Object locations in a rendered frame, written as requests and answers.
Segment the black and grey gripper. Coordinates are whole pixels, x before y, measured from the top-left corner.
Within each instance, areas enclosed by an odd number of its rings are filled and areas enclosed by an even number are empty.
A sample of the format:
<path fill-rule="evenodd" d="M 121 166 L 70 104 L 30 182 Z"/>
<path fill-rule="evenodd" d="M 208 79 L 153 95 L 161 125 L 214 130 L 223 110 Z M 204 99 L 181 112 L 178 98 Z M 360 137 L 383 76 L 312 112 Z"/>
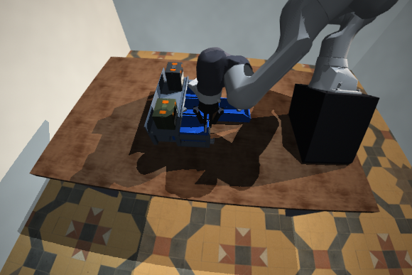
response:
<path fill-rule="evenodd" d="M 210 133 L 210 128 L 212 128 L 212 124 L 216 124 L 218 119 L 220 118 L 220 116 L 222 114 L 224 114 L 224 107 L 219 107 L 219 102 L 215 103 L 215 104 L 204 104 L 202 102 L 199 101 L 199 105 L 196 107 L 193 107 L 193 112 L 196 114 L 199 123 L 200 124 L 204 124 L 204 128 L 205 128 L 205 133 L 207 133 L 207 114 L 210 115 L 210 120 L 209 120 L 209 131 L 208 133 Z M 202 115 L 200 113 L 200 111 L 202 113 L 204 113 L 204 119 L 202 118 Z M 216 113 L 214 119 L 212 120 L 212 116 L 213 114 Z"/>

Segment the grey metal shelf rack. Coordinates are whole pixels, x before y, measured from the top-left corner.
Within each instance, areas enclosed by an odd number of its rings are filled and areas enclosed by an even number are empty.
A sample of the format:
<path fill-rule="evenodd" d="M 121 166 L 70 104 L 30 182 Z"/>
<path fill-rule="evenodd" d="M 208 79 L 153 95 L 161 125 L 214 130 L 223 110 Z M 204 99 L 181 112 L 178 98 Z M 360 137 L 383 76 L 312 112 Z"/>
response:
<path fill-rule="evenodd" d="M 192 135 L 192 134 L 180 134 L 180 126 L 183 116 L 183 108 L 185 104 L 185 96 L 188 83 L 192 81 L 189 77 L 184 77 L 183 91 L 170 91 L 168 90 L 168 84 L 166 80 L 165 69 L 163 68 L 158 85 L 153 96 L 153 100 L 146 118 L 144 125 L 145 130 L 150 136 L 154 145 L 158 145 L 159 141 L 176 142 L 177 146 L 189 146 L 189 147 L 203 147 L 209 148 L 210 144 L 214 144 L 215 138 L 210 138 L 210 133 L 206 135 Z M 186 84 L 186 85 L 185 85 Z M 156 105 L 157 98 L 176 99 L 178 107 L 178 118 L 176 122 L 175 130 L 170 129 L 157 129 L 153 120 L 153 111 Z M 155 136 L 157 135 L 157 136 Z M 175 137 L 173 140 L 172 136 Z M 196 140 L 196 141 L 181 141 L 182 140 Z M 204 142 L 205 141 L 205 142 Z"/>

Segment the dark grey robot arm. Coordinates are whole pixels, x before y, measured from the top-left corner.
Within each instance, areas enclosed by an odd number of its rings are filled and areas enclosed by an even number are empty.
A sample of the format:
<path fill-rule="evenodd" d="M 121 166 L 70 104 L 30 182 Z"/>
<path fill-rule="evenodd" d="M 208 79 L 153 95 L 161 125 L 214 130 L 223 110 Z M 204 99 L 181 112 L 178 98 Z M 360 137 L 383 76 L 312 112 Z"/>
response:
<path fill-rule="evenodd" d="M 334 24 L 340 25 L 340 29 L 322 40 L 308 87 L 361 95 L 358 79 L 348 69 L 350 44 L 363 27 L 397 2 L 288 0 L 280 16 L 281 35 L 276 52 L 256 72 L 243 56 L 208 48 L 198 56 L 197 78 L 188 87 L 204 104 L 220 103 L 225 87 L 230 105 L 240 110 L 251 109 L 310 51 L 321 30 Z"/>

